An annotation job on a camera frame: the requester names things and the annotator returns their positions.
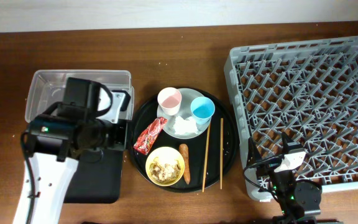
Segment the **blue cup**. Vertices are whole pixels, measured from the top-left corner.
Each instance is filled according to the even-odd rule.
[[[205,124],[215,113],[215,105],[208,97],[201,96],[191,102],[190,110],[197,124]]]

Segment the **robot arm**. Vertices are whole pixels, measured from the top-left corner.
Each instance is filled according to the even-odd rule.
[[[249,138],[250,165],[244,169],[244,173],[247,169],[256,168],[257,176],[268,175],[271,182],[268,189],[251,182],[245,174],[244,177],[260,190],[271,193],[280,204],[283,215],[274,217],[273,223],[317,223],[314,216],[321,213],[321,186],[309,180],[295,179],[295,169],[301,166],[305,149],[285,133],[282,133],[282,141],[281,155],[262,159],[254,140]]]
[[[113,96],[98,82],[67,80],[63,102],[38,115],[21,136],[25,173],[13,223],[58,223],[78,156],[113,147],[113,125],[130,98],[124,91]]]
[[[58,223],[63,200],[71,178],[77,170],[78,161],[66,158],[58,162],[57,156],[34,153],[29,158],[35,178],[35,195],[31,223]],[[31,182],[28,167],[24,169],[24,182],[19,204],[17,206],[14,224],[26,223],[29,214],[31,198]]]

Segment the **noodles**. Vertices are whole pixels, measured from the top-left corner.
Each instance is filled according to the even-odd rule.
[[[180,166],[177,160],[160,161],[156,157],[150,165],[152,177],[161,184],[168,184],[176,180],[180,174]]]

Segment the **round black tray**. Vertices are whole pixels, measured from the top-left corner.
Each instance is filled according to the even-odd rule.
[[[239,147],[239,136],[236,132],[236,126],[224,105],[213,95],[201,90],[197,90],[204,96],[210,98],[215,104],[215,114],[211,121],[211,132],[209,136],[208,164],[205,187],[215,184],[219,180],[219,157],[220,157],[220,132],[221,118],[223,118],[223,174],[227,173],[234,162],[234,158]],[[145,170],[147,156],[133,149],[137,138],[147,126],[157,117],[157,95],[153,96],[148,102],[143,104],[132,120],[131,136],[129,141],[131,148],[129,154],[132,162],[139,172],[149,181]],[[201,190],[203,184],[203,170],[205,158],[207,130],[193,139],[177,139],[171,137],[165,131],[161,131],[158,138],[154,142],[151,151],[162,146],[169,146],[175,149],[180,144],[186,144],[189,148],[189,165],[190,165],[190,184],[181,178],[177,183],[169,187],[161,187],[165,190],[173,192],[193,192]]]

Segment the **white wall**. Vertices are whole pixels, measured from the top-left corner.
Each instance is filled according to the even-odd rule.
[[[0,32],[358,21],[358,0],[0,0]]]

